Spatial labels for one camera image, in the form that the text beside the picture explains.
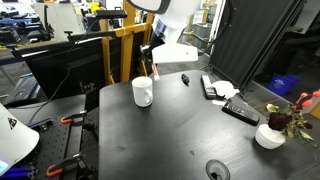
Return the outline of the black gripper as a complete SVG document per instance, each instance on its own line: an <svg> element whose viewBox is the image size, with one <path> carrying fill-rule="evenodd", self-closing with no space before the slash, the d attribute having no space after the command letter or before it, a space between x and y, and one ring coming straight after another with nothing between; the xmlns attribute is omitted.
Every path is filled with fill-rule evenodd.
<svg viewBox="0 0 320 180"><path fill-rule="evenodd" d="M151 34L150 42L147 45L140 46L140 54L142 58L145 58L148 63L153 62L152 50L160 45L163 45L164 41L155 32Z"/></svg>

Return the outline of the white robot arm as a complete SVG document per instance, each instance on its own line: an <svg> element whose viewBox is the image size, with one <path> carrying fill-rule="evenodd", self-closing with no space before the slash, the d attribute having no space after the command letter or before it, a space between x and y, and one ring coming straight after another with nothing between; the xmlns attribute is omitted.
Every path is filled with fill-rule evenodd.
<svg viewBox="0 0 320 180"><path fill-rule="evenodd" d="M193 62L198 60L197 48L178 42L190 17L201 0L127 0L133 7L152 13L150 41L155 64Z"/></svg>

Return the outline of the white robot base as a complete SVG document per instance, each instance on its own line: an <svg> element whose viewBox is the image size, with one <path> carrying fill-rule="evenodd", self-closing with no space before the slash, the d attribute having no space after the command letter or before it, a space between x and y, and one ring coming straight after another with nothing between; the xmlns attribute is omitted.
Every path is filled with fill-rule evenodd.
<svg viewBox="0 0 320 180"><path fill-rule="evenodd" d="M40 135L0 104L0 175L25 158L38 144Z"/></svg>

